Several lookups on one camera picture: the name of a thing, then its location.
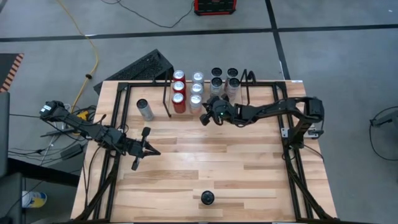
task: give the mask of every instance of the gray concrete floor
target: gray concrete floor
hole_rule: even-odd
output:
[[[170,30],[143,21],[118,5],[109,6],[99,0],[64,2],[86,34]],[[185,14],[191,3],[123,2],[165,25]],[[272,0],[272,6],[278,27],[398,24],[398,3],[394,0]],[[231,16],[198,17],[191,13],[172,30],[270,27],[263,0],[238,0],[237,11]],[[0,37],[78,34],[53,0],[8,0],[0,13],[0,30]],[[398,163],[384,161],[372,152],[368,127],[369,119],[378,111],[398,102],[394,88],[398,30],[294,32],[280,36],[291,78],[304,80],[308,95],[319,97],[325,104],[325,134],[320,144],[338,216],[348,221],[395,223]],[[188,73],[201,70],[208,75],[215,66],[236,67],[253,70],[260,79],[282,79],[271,33],[97,39],[94,43],[99,51],[99,67],[78,106],[96,104],[98,96],[93,85],[153,49],[159,49],[174,68]],[[85,40],[0,43],[0,53],[25,53],[10,89],[11,112],[19,114],[37,114],[48,100],[73,103],[84,74],[95,62]],[[51,130],[41,121],[12,117],[10,125],[10,147],[38,149],[50,141],[39,138]],[[382,154],[398,157],[393,127],[386,125],[373,133]],[[55,147],[68,143],[70,139],[62,137]],[[65,171],[78,169],[81,157],[55,166]],[[27,221],[48,216],[56,221],[67,219],[75,189],[43,184],[39,190],[50,192],[55,200],[41,210],[28,211]]]

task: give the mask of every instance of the red soda can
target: red soda can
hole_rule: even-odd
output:
[[[174,74],[173,74],[173,81],[174,82],[180,81],[180,82],[183,82],[185,84],[185,74],[184,74],[184,72],[181,71],[181,70],[175,71]]]
[[[181,93],[174,93],[173,106],[176,113],[184,113],[187,109],[185,106],[185,98]]]
[[[174,93],[181,93],[184,96],[184,98],[186,98],[185,85],[183,82],[181,81],[175,82],[173,85],[173,91]]]

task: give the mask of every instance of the metal bracket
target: metal bracket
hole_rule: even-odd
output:
[[[308,131],[304,134],[304,138],[310,138],[310,139],[318,139],[319,135],[318,134],[313,134],[312,131],[316,131],[315,126],[311,126],[311,128],[308,129]],[[289,128],[281,128],[280,133],[282,135],[282,138],[288,138],[289,136]]]

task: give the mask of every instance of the wooden table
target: wooden table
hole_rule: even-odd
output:
[[[111,122],[117,85],[117,82],[103,83],[96,111],[97,120],[107,114],[103,124]],[[305,96],[302,82],[286,81],[286,85],[289,97]],[[170,103],[170,88],[167,88],[167,103],[172,118],[167,116],[162,104],[163,88],[133,87],[131,91],[127,136],[141,138],[144,126],[152,128],[148,140],[162,155],[146,157],[137,171],[131,170],[132,156],[122,157],[112,222],[295,220],[285,163],[281,159],[282,145],[276,117],[261,119],[245,128],[230,124],[217,126],[214,122],[202,126],[197,116],[174,113]],[[149,102],[155,120],[142,120],[136,107],[140,98]],[[121,99],[119,122],[123,95]],[[250,87],[250,99],[254,106],[274,101],[269,87]],[[247,103],[244,88],[238,93],[235,102]],[[316,140],[306,139],[305,144],[320,150]],[[89,143],[85,158],[86,173],[96,148],[95,142]],[[335,217],[322,160],[307,149],[301,149],[301,155],[309,191],[325,211]],[[89,200],[98,189],[103,157],[104,150],[100,150],[94,158]],[[84,209],[83,181],[82,174],[72,218]],[[206,206],[200,202],[200,195],[205,190],[215,194],[213,205]],[[103,198],[100,217],[104,217],[108,194],[105,193]],[[299,190],[298,198],[302,216],[305,216]]]

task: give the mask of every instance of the yellow cable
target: yellow cable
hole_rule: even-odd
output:
[[[65,12],[68,14],[68,16],[70,17],[70,19],[72,20],[72,22],[75,24],[75,27],[77,29],[77,31],[79,32],[80,35],[82,35],[83,37],[85,37],[88,41],[90,41],[91,46],[93,47],[94,50],[94,54],[95,54],[95,65],[93,67],[93,69],[91,69],[91,72],[89,73],[89,75],[93,75],[93,73],[95,72],[95,70],[98,67],[98,51],[97,48],[95,47],[94,43],[90,40],[90,38],[88,38],[84,33],[82,33],[82,31],[79,29],[79,26],[77,25],[75,19],[72,17],[72,15],[69,13],[68,9],[62,4],[61,0],[57,0],[57,2],[59,3],[59,5],[62,6],[63,10],[65,10]],[[70,109],[70,112],[72,113],[73,110],[75,109],[75,106],[77,104],[77,101],[79,100],[81,94],[83,93],[83,90],[87,84],[88,78],[86,77],[85,81],[83,82],[83,85],[80,88],[79,94],[77,94],[77,97],[75,99],[75,102],[73,102],[72,107]]]

